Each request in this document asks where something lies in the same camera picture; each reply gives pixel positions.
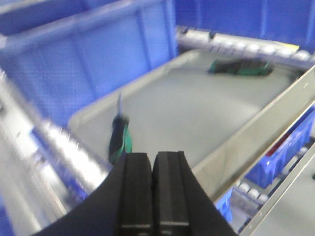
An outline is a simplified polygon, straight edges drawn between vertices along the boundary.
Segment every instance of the blue bin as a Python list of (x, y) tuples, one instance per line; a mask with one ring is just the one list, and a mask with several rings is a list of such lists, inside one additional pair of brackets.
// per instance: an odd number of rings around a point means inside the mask
[(315, 1), (175, 0), (177, 24), (315, 50)]
[(0, 10), (0, 33), (19, 34), (115, 0), (28, 0)]
[(18, 1), (22, 1), (22, 0), (0, 0), (0, 6), (7, 5), (10, 3), (14, 3), (14, 2), (18, 2)]
[(315, 119), (315, 108), (311, 107), (289, 130), (287, 138), (271, 156), (264, 156), (245, 176), (262, 188), (268, 187), (286, 164), (308, 143)]
[(43, 117), (62, 126), (177, 55), (172, 0), (117, 1), (26, 31), (16, 24), (0, 39), (0, 66)]
[(227, 222), (232, 221), (232, 211), (230, 208), (230, 198), (232, 195), (232, 189), (227, 191), (226, 194), (223, 195), (215, 204), (217, 210), (221, 213), (221, 215), (226, 219)]
[(0, 197), (0, 236), (14, 236), (14, 232), (6, 213), (2, 197)]

